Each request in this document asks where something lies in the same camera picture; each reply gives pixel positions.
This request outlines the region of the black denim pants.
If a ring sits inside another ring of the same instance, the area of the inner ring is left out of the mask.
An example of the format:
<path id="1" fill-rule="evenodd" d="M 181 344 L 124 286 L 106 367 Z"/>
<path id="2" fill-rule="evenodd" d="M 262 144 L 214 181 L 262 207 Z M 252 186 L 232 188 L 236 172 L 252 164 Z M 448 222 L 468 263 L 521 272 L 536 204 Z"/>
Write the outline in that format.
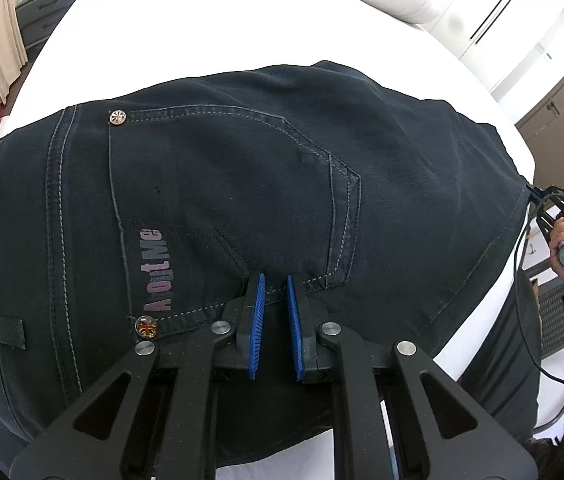
<path id="1" fill-rule="evenodd" d="M 180 79 L 0 140 L 0 470 L 136 342 L 208 327 L 265 274 L 254 380 L 220 396 L 223 466 L 332 420 L 296 379 L 286 279 L 335 322 L 430 356 L 516 440 L 536 423 L 539 320 L 506 274 L 528 191 L 501 136 L 329 62 Z"/>

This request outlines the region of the white wardrobe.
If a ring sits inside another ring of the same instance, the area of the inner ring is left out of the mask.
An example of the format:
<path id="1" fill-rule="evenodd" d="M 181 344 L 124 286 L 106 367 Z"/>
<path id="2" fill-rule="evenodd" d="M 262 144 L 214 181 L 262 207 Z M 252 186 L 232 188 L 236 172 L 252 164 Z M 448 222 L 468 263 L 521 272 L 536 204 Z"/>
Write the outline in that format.
<path id="1" fill-rule="evenodd" d="M 564 76 L 564 0 L 443 0 L 428 32 L 493 99 L 531 87 L 543 96 Z"/>

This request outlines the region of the dark grey nightstand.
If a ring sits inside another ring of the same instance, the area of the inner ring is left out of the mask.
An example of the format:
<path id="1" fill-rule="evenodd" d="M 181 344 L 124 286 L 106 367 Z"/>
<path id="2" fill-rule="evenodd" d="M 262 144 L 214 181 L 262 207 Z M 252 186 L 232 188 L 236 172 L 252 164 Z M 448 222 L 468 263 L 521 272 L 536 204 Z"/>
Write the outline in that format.
<path id="1" fill-rule="evenodd" d="M 76 0 L 23 0 L 16 11 L 26 50 L 44 44 Z"/>

